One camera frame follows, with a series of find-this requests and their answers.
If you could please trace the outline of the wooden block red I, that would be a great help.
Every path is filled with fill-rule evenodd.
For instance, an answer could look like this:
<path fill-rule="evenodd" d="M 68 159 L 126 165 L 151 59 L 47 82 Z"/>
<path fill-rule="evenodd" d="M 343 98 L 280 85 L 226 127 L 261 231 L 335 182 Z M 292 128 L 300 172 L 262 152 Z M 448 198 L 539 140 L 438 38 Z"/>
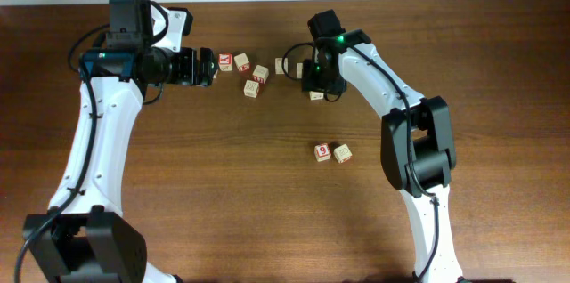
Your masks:
<path fill-rule="evenodd" d="M 299 78 L 299 79 L 302 79 L 302 76 L 303 76 L 303 68 L 304 68 L 303 63 L 298 63 L 298 64 L 297 64 L 297 78 Z"/>

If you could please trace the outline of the wooden block number 1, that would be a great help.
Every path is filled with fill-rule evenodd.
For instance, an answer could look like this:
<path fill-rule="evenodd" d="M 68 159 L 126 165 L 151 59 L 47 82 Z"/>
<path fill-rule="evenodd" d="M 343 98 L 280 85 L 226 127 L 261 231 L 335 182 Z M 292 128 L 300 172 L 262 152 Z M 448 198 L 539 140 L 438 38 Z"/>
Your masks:
<path fill-rule="evenodd" d="M 324 99 L 324 93 L 316 92 L 316 91 L 310 91 L 309 97 L 310 97 L 311 101 L 323 100 Z"/>

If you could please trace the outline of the wooden block red 9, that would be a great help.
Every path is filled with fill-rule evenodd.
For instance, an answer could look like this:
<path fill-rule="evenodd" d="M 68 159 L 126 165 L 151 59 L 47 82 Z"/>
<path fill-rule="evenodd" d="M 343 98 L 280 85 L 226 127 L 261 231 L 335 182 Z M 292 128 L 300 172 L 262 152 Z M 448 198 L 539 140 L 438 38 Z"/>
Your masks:
<path fill-rule="evenodd" d="M 331 158 L 330 147 L 328 143 L 318 144 L 314 147 L 314 155 L 317 162 L 329 160 Z"/>

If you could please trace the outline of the wooden block green R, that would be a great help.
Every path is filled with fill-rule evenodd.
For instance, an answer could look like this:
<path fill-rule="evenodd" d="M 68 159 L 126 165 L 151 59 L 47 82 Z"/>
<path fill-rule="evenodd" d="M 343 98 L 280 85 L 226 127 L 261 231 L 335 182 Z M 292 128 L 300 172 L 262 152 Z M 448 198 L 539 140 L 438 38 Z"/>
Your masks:
<path fill-rule="evenodd" d="M 335 159 L 339 162 L 339 164 L 345 163 L 346 161 L 350 160 L 353 156 L 352 151 L 346 144 L 342 144 L 337 146 L 333 150 L 333 155 Z"/>

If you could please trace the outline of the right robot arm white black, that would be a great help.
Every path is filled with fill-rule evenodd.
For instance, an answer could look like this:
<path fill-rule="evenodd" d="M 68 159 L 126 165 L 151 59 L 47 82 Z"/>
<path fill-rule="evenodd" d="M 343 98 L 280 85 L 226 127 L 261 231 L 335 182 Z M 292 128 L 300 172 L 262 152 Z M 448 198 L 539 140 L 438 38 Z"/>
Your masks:
<path fill-rule="evenodd" d="M 415 249 L 414 280 L 464 281 L 449 216 L 457 158 L 446 101 L 427 98 L 406 84 L 371 39 L 360 29 L 342 28 L 334 11 L 315 14 L 307 26 L 313 55 L 305 62 L 304 90 L 341 95 L 352 85 L 381 120 L 381 165 L 406 206 Z"/>

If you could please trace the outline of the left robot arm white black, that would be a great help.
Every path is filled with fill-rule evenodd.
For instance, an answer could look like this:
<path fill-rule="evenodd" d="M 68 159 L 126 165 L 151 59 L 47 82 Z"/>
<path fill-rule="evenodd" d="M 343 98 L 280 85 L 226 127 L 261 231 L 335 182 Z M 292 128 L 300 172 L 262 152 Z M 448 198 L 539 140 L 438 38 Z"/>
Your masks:
<path fill-rule="evenodd" d="M 192 14 L 151 0 L 110 0 L 110 20 L 82 53 L 80 112 L 68 164 L 43 214 L 23 226 L 23 255 L 51 282 L 175 282 L 148 258 L 123 216 L 122 178 L 135 120 L 150 86 L 207 87 L 212 50 L 182 45 Z"/>

